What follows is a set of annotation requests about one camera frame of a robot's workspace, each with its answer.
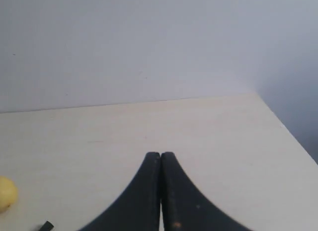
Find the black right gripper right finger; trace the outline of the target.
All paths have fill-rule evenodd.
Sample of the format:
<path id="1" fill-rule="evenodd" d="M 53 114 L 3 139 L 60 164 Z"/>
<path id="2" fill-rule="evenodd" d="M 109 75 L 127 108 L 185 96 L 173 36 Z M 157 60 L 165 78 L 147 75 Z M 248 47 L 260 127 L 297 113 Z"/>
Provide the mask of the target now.
<path id="1" fill-rule="evenodd" d="M 161 207 L 166 231 L 248 231 L 211 203 L 172 152 L 161 154 Z"/>

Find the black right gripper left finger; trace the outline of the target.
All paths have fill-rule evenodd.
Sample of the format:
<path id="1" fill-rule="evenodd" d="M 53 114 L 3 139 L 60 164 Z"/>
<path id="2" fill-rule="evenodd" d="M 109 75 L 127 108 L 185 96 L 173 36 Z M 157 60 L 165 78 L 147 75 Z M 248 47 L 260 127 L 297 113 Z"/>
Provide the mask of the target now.
<path id="1" fill-rule="evenodd" d="M 83 231 L 158 231 L 160 154 L 146 153 L 123 193 Z"/>

